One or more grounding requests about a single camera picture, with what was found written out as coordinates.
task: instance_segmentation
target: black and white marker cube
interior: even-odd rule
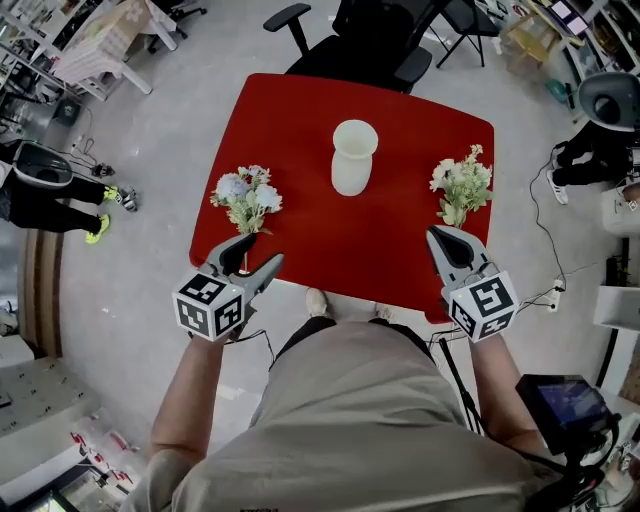
[[[192,270],[173,291],[178,325],[215,341],[244,322],[244,289]]]
[[[449,316],[473,342],[504,331],[513,322],[518,306],[507,272],[485,277],[449,295]]]

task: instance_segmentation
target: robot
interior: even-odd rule
[[[231,333],[237,339],[255,313],[251,301],[264,292],[284,263],[273,255],[251,273],[241,273],[244,256],[256,234],[238,235],[213,248],[198,270],[187,272],[173,291],[178,325],[189,333],[216,341]]]
[[[506,272],[500,272],[478,238],[458,228],[431,226],[427,246],[444,288],[451,319],[473,342],[507,329],[519,307]]]

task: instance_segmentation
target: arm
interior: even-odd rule
[[[153,424],[152,455],[171,449],[193,464],[206,457],[226,340],[194,336],[189,343]]]
[[[511,448],[550,457],[538,427],[516,391],[520,371],[502,336],[498,334],[470,346],[480,415],[489,433]]]
[[[285,25],[289,25],[293,39],[298,45],[298,48],[300,48],[302,55],[304,55],[309,51],[309,47],[307,46],[307,40],[304,37],[304,32],[302,31],[302,26],[298,18],[310,10],[311,6],[307,4],[290,5],[271,16],[271,18],[265,21],[262,28],[269,32],[277,32]]]

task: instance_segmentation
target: person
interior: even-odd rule
[[[556,200],[562,205],[569,203],[567,185],[623,180],[632,168],[629,148],[634,136],[632,132],[608,130],[589,121],[573,139],[558,144],[547,170],[547,181]],[[587,162],[573,163],[589,152],[592,156]]]
[[[194,336],[151,432],[147,472],[121,512],[522,510],[559,476],[515,390],[503,339],[470,343],[480,410],[497,440],[464,426],[426,344],[390,323],[336,324],[323,292],[278,354],[249,429],[207,456],[225,340]]]
[[[74,176],[65,187],[39,188],[16,176],[11,167],[0,162],[0,218],[20,228],[42,229],[55,233],[82,229],[88,244],[96,244],[109,227],[108,215],[89,215],[58,202],[76,199],[102,204],[119,197],[118,187],[107,186]]]

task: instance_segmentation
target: table leg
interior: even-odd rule
[[[169,48],[170,51],[174,51],[178,47],[176,42],[169,35],[169,32],[167,32],[167,30],[162,26],[161,23],[157,22],[153,18],[151,18],[149,23],[153,27],[153,30],[156,32],[156,34],[158,34],[158,37],[162,39],[162,42],[167,48]]]
[[[535,14],[533,12],[530,12],[529,14],[527,14],[524,18],[520,18],[518,21],[516,21],[513,25],[511,25],[510,27],[507,27],[507,29],[505,31],[502,32],[502,35],[507,36],[509,35],[509,33],[513,30],[515,30],[516,28],[518,28],[520,25],[526,23],[527,21],[529,21],[531,18],[533,18],[535,16]]]
[[[153,90],[151,86],[147,82],[145,82],[138,73],[127,66],[124,62],[122,63],[122,74],[127,77],[127,79],[130,80],[131,83],[138,89],[140,89],[143,93],[150,94]]]
[[[81,80],[78,82],[78,85],[100,101],[105,101],[107,99],[107,95],[97,87],[91,85],[88,80]]]

